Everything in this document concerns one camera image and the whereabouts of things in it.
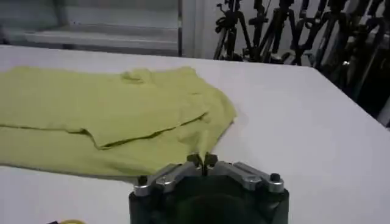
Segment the white table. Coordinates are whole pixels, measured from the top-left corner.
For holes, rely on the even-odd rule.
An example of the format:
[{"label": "white table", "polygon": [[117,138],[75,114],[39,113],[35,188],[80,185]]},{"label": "white table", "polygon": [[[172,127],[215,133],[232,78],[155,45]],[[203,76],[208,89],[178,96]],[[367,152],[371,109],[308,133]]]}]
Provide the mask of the white table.
[{"label": "white table", "polygon": [[[238,111],[214,152],[280,173],[290,223],[389,222],[390,133],[314,69],[0,46],[0,70],[16,65],[112,73],[192,66]],[[11,167],[0,167],[0,182],[2,224],[129,223],[127,183]]]}]

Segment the white wall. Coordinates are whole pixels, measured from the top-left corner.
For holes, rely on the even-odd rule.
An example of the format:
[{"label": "white wall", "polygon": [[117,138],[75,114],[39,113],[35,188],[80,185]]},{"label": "white wall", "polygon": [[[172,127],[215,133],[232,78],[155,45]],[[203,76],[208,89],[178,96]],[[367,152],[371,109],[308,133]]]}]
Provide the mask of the white wall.
[{"label": "white wall", "polygon": [[[216,8],[217,3],[221,3],[223,0],[205,0],[204,2],[204,21],[203,21],[203,32],[202,32],[202,44],[198,45],[199,48],[201,48],[201,53],[198,54],[198,57],[202,58],[213,58],[214,55],[214,49],[216,47],[216,44],[218,42],[218,34],[215,32],[215,21],[222,16],[222,12],[219,11],[219,9]],[[292,5],[292,9],[296,13],[296,20],[299,17],[299,10],[301,6],[302,0],[295,0],[295,3]],[[313,16],[317,12],[317,7],[319,4],[319,0],[310,0],[309,9],[308,9],[308,16]],[[272,18],[272,12],[273,9],[278,7],[279,0],[271,0],[271,6],[269,8],[268,18]],[[245,14],[246,21],[250,18],[255,17],[256,10],[253,9],[254,6],[254,0],[242,0],[241,1],[241,11]],[[291,45],[291,28],[288,24],[288,22],[285,23],[285,29],[283,31],[282,35],[282,41],[280,43],[280,52],[284,53],[286,51],[289,51],[289,47]],[[265,33],[265,30],[267,29],[268,25],[264,26],[263,34]],[[321,36],[324,32],[323,28],[321,32],[318,35],[318,38],[316,39],[313,49],[317,49],[319,47],[319,43],[321,41]],[[254,28],[253,26],[248,26],[249,30],[249,36],[252,40]],[[302,33],[301,40],[305,42],[308,35],[308,31],[304,30]],[[236,43],[236,51],[241,52],[241,49],[245,47],[244,37],[242,35],[242,30],[240,26],[238,26],[238,39]]]}]

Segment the shelf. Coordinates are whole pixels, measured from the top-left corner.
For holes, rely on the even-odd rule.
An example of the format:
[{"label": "shelf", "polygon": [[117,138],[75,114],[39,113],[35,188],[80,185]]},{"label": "shelf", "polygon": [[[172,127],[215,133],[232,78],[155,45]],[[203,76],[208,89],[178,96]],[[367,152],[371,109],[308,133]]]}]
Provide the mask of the shelf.
[{"label": "shelf", "polygon": [[24,37],[34,43],[178,50],[177,29],[70,25],[26,32]]}]

